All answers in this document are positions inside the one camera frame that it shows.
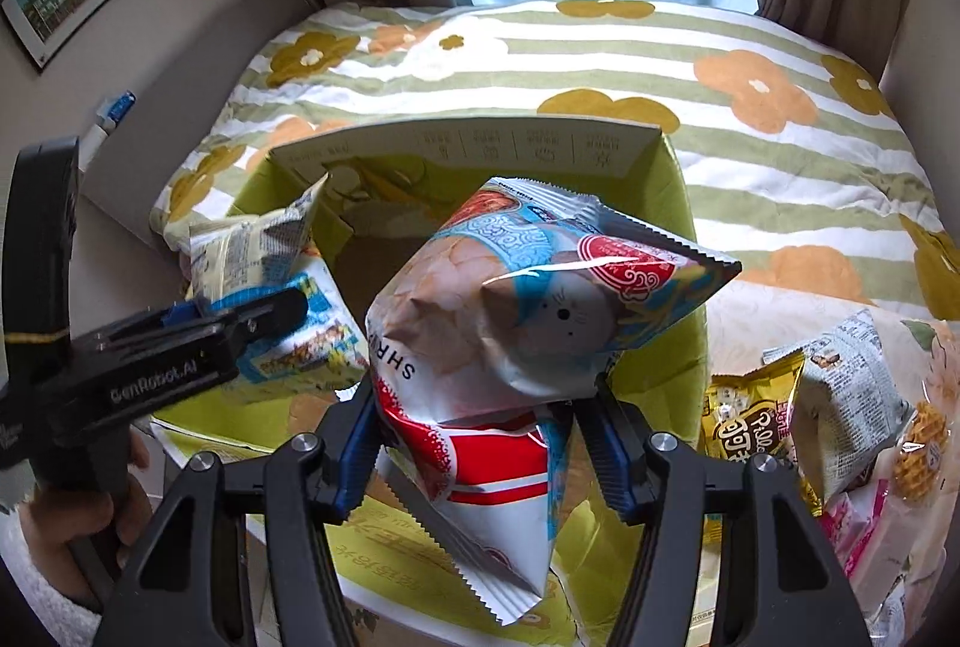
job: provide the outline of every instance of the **bedsheet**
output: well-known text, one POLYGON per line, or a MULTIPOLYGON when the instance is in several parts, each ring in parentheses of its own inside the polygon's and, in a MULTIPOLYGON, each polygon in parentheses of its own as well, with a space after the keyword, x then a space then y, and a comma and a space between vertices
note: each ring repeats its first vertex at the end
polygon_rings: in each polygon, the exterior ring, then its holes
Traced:
POLYGON ((698 241, 742 260, 742 280, 960 318, 960 252, 875 80, 773 22, 675 3, 322 10, 251 60, 152 227, 185 249, 282 142, 468 113, 656 124, 698 241))

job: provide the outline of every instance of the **human hand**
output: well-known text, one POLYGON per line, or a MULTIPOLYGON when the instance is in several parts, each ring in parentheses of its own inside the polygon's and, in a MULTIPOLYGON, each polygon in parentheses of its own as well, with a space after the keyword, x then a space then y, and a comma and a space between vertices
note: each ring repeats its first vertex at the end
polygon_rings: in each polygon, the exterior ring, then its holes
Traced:
MULTIPOLYGON (((143 470, 150 465, 150 452, 131 430, 131 465, 143 470)), ((71 492, 37 489, 35 498, 19 508, 23 537, 37 571, 50 586, 76 603, 94 609, 97 600, 77 567, 68 542, 101 532, 113 521, 113 500, 106 492, 71 492)), ((114 527, 121 548, 120 567, 152 516, 150 500, 140 482, 128 474, 127 501, 116 516, 114 527)))

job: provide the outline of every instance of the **snack wrapper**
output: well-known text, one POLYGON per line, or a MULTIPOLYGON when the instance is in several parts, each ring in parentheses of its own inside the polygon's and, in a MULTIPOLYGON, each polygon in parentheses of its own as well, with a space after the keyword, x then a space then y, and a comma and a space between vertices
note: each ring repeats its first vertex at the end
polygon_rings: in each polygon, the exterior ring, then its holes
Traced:
POLYGON ((881 450, 896 444, 913 407, 896 391, 868 308, 815 340, 768 349, 769 363, 798 347, 806 355, 797 409, 817 426, 819 460, 800 463, 824 501, 846 489, 881 450))
POLYGON ((224 393, 239 402, 342 390, 368 367, 367 342, 308 239, 322 186, 323 180, 262 217, 191 227, 192 287, 200 308, 232 308, 282 287, 297 287, 307 298, 301 327, 282 339, 253 342, 238 359, 240 376, 224 393))
MULTIPOLYGON (((704 396, 707 455, 745 462, 765 452, 799 471, 790 423, 805 359, 803 351, 797 350, 745 376, 714 376, 704 396)), ((800 493, 814 516, 819 516, 823 505, 803 473, 800 493)), ((720 517, 707 516, 704 541, 717 542, 722 535, 720 517)))
POLYGON ((931 345, 931 369, 923 382, 923 400, 917 402, 909 425, 893 450, 892 463, 877 463, 884 497, 875 518, 856 548, 856 564, 848 571, 861 610, 872 615, 904 573, 918 537, 935 516, 937 496, 955 487, 952 463, 952 427, 957 415, 960 384, 942 378, 939 360, 946 351, 939 340, 931 345))
POLYGON ((371 366, 398 447, 381 473, 501 623, 544 596, 563 402, 738 271, 596 197, 493 178, 373 301, 371 366))

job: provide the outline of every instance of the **yellow snack bag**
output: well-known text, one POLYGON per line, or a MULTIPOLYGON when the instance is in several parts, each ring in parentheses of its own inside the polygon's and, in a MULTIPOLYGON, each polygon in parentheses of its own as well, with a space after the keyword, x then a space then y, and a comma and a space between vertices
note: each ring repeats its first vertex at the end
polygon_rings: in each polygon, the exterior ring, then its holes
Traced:
MULTIPOLYGON (((720 460, 749 460, 765 452, 799 468, 790 435, 794 394, 803 375, 803 350, 781 357, 745 376, 714 376, 704 396, 704 452, 720 460)), ((822 513, 810 483, 800 474, 800 492, 814 516, 822 513)), ((719 541, 719 516, 707 516, 704 542, 719 541)))

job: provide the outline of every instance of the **pink snack bag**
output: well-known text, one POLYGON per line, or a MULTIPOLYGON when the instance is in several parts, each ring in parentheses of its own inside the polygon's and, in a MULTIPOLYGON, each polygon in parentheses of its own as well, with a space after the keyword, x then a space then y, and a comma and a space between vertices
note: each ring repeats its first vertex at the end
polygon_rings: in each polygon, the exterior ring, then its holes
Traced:
POLYGON ((501 623, 545 593, 569 401, 739 270, 596 197, 493 178, 374 299, 378 468, 501 623))

